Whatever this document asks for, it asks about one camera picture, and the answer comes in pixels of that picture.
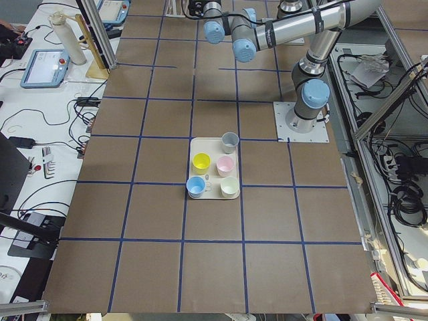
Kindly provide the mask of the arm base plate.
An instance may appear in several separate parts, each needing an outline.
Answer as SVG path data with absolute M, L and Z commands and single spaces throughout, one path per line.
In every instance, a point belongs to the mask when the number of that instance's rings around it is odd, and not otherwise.
M 329 143 L 326 123 L 322 111 L 313 120 L 299 118 L 294 102 L 274 102 L 277 138 L 280 142 Z

